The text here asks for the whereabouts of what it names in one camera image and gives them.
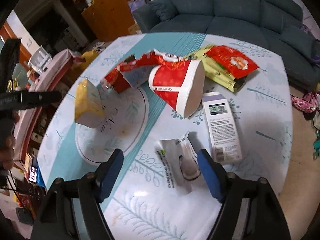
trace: human hand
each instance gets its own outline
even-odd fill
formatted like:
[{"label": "human hand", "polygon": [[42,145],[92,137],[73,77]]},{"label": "human hand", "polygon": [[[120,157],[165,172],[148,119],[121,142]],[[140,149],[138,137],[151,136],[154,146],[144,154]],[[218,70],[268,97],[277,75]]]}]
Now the human hand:
[{"label": "human hand", "polygon": [[[17,113],[13,114],[14,122],[19,122],[19,115]],[[13,147],[16,144],[15,137],[11,134],[7,137],[5,142],[6,147],[3,150],[0,150],[0,161],[2,162],[2,166],[5,170],[11,170],[13,167],[13,156],[14,150]]]}]

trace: yellow box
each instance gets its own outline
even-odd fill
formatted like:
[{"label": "yellow box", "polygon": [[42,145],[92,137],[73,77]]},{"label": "yellow box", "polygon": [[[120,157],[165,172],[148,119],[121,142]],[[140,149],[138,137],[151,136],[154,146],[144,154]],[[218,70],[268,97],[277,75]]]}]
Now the yellow box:
[{"label": "yellow box", "polygon": [[83,80],[76,89],[75,122],[95,128],[104,118],[98,89],[88,79]]}]

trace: white box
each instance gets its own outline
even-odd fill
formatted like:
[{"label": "white box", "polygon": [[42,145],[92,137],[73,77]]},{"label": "white box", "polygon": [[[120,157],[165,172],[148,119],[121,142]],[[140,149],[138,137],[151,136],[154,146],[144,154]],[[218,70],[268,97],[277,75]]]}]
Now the white box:
[{"label": "white box", "polygon": [[213,160],[222,165],[242,160],[239,137],[228,101],[221,94],[211,92],[203,94],[202,105]]}]

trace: red and yellow food package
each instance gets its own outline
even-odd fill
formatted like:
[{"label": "red and yellow food package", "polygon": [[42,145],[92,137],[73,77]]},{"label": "red and yellow food package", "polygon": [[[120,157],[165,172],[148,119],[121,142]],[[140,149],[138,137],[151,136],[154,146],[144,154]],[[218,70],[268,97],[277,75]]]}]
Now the red and yellow food package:
[{"label": "red and yellow food package", "polygon": [[251,59],[236,49],[227,46],[214,46],[206,55],[223,65],[235,78],[247,76],[259,68]]}]

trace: white plastic wrapper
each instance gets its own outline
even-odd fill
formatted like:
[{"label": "white plastic wrapper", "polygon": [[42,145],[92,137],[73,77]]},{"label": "white plastic wrapper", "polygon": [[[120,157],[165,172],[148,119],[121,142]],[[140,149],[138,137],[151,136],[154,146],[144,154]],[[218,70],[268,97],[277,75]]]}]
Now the white plastic wrapper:
[{"label": "white plastic wrapper", "polygon": [[178,139],[160,140],[156,143],[156,152],[164,166],[167,187],[175,188],[178,195],[190,193],[192,188],[197,186],[197,178],[201,175],[197,154],[188,134],[189,132]]}]

